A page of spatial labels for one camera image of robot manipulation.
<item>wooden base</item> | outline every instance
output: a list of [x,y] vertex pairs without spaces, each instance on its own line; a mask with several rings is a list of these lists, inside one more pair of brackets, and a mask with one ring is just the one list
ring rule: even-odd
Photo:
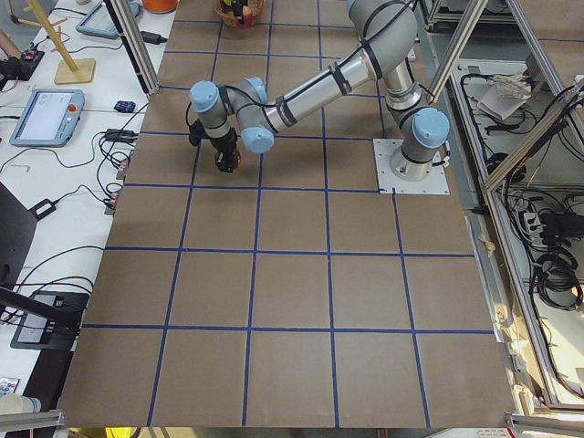
[[75,59],[75,64],[78,67],[77,71],[71,71],[65,61],[58,63],[57,74],[55,75],[56,85],[86,84],[93,80],[95,59]]

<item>basket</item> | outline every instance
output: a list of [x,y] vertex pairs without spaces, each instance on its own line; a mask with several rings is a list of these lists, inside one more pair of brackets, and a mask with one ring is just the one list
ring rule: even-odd
[[[223,0],[214,0],[214,10],[221,17],[226,26],[237,27],[233,9],[223,3]],[[252,26],[257,22],[264,10],[264,0],[249,0],[247,4],[252,10]]]

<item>tablet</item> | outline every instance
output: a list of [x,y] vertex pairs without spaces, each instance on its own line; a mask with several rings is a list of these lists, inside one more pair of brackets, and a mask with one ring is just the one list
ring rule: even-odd
[[[130,11],[134,16],[140,13],[140,5],[130,3]],[[86,35],[115,39],[118,37],[118,29],[111,21],[108,8],[99,2],[88,14],[75,26],[75,29]]]
[[73,135],[85,98],[80,89],[36,89],[10,137],[15,146],[65,146]]

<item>black monitor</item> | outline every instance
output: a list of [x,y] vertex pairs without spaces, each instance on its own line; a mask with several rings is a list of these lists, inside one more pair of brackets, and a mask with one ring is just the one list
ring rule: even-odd
[[0,182],[0,314],[7,307],[25,312],[10,345],[70,349],[88,296],[39,291],[26,297],[14,291],[36,229],[37,219]]

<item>white mounting plate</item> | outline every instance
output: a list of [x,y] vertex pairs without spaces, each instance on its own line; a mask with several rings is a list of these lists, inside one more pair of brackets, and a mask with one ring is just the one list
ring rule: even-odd
[[[428,176],[420,182],[404,181],[391,171],[390,157],[402,143],[401,139],[373,140],[380,193],[392,194],[395,190],[396,193],[403,194],[450,194],[443,166],[432,167]],[[434,160],[441,160],[439,152],[436,152]]]

